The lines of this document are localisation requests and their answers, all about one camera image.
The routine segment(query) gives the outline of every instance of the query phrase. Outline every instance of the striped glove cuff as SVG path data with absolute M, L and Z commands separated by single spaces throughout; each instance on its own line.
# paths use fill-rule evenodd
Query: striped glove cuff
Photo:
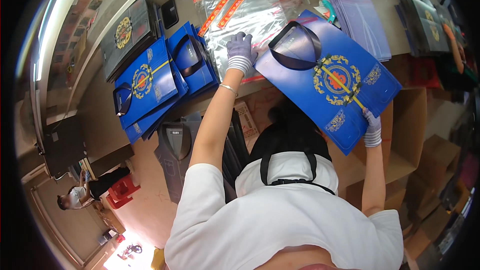
M 382 129 L 378 129 L 376 131 L 369 131 L 367 129 L 367 132 L 363 136 L 363 141 L 365 142 L 365 147 L 377 147 L 382 143 Z
M 243 72 L 244 76 L 247 76 L 248 70 L 252 68 L 252 61 L 242 55 L 235 55 L 228 58 L 228 68 L 229 69 L 238 69 Z

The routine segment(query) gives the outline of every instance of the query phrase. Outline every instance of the blue glove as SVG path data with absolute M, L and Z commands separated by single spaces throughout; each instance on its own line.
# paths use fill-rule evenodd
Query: blue glove
M 232 36 L 232 40 L 226 43 L 226 52 L 228 56 L 228 68 L 238 69 L 247 76 L 258 57 L 258 52 L 252 53 L 252 35 L 245 36 L 243 31 Z
M 375 118 L 371 111 L 364 108 L 363 117 L 368 121 L 367 132 L 363 136 L 365 147 L 377 147 L 382 143 L 382 123 L 380 122 L 380 116 Z
M 90 178 L 91 178 L 90 171 L 86 171 L 85 172 L 85 183 L 88 183 L 90 181 Z

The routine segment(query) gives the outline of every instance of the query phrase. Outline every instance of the yellow stripe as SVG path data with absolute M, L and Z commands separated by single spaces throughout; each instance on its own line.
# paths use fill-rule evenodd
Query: yellow stripe
M 166 61 L 165 63 L 159 65 L 157 69 L 153 70 L 152 71 L 152 78 L 153 78 L 153 75 L 155 74 L 155 72 L 160 70 L 160 68 L 162 68 L 163 66 L 165 66 L 166 64 L 168 64 L 171 61 L 173 61 L 173 59 L 170 59 L 169 61 Z M 141 81 L 139 81 L 138 84 L 134 87 L 134 89 L 138 88 L 141 84 L 143 84 L 147 80 L 147 78 L 148 78 L 148 76 L 145 76 L 144 78 L 142 78 Z
M 325 66 L 321 66 L 321 69 L 325 71 L 337 84 L 339 84 L 347 93 L 350 93 L 350 90 L 345 87 L 345 85 L 335 76 L 333 75 L 330 71 L 325 68 Z M 360 101 L 357 99 L 357 97 L 352 96 L 352 99 L 358 104 L 358 106 L 363 110 L 364 106 L 363 104 L 360 103 Z

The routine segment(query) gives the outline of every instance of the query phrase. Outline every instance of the black ribbon handle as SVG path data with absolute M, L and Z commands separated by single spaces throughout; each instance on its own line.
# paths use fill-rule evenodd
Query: black ribbon handle
M 185 68 L 185 69 L 179 69 L 180 74 L 183 77 L 190 76 L 190 75 L 194 74 L 198 69 L 200 69 L 201 66 L 202 66 L 202 59 L 204 59 L 204 57 L 205 57 L 205 55 L 202 54 L 202 51 L 200 50 L 200 47 L 198 46 L 197 39 L 195 39 L 195 37 L 193 37 L 189 34 L 186 34 L 180 39 L 180 41 L 178 41 L 178 44 L 173 49 L 173 52 L 172 52 L 173 61 L 174 62 L 176 61 L 176 59 L 177 59 L 177 57 L 180 53 L 180 49 L 189 40 L 190 40 L 190 42 L 193 46 L 193 51 L 194 51 L 195 57 L 197 58 L 198 62 L 195 63 L 194 65 L 191 65 L 190 67 Z
M 127 99 L 123 102 L 120 102 L 120 97 L 118 93 L 120 90 L 128 90 L 130 91 Z M 119 85 L 115 90 L 113 90 L 113 104 L 115 105 L 115 115 L 123 116 L 128 112 L 130 109 L 130 103 L 132 102 L 132 86 L 128 82 L 124 82 Z
M 293 57 L 289 57 L 286 55 L 283 55 L 281 53 L 278 53 L 277 51 L 273 50 L 275 45 L 279 43 L 279 41 L 290 31 L 291 28 L 296 27 L 298 29 L 301 29 L 304 33 L 307 39 L 309 40 L 310 44 L 313 46 L 313 50 L 315 52 L 315 60 L 314 61 L 305 61 Z M 304 27 L 302 24 L 296 22 L 296 21 L 290 21 L 279 34 L 277 34 L 273 40 L 268 43 L 268 48 L 270 48 L 270 52 L 272 53 L 272 56 L 274 57 L 275 60 L 277 60 L 278 63 L 280 63 L 282 66 L 286 68 L 290 68 L 293 70 L 308 70 L 312 69 L 313 67 L 318 65 L 318 60 L 320 59 L 320 55 L 322 54 L 322 44 L 320 43 L 320 40 L 318 39 L 317 35 L 311 31 L 309 28 Z

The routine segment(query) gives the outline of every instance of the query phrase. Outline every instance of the clear plastic bag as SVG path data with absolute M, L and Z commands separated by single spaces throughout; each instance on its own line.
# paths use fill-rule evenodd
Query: clear plastic bag
M 205 23 L 199 35 L 203 35 L 215 71 L 223 81 L 228 66 L 227 42 L 231 36 L 238 32 L 251 34 L 253 50 L 261 55 L 287 24 L 285 9 L 296 13 L 294 9 L 301 0 L 194 0 L 194 3 L 201 23 Z M 258 75 L 252 73 L 245 79 Z

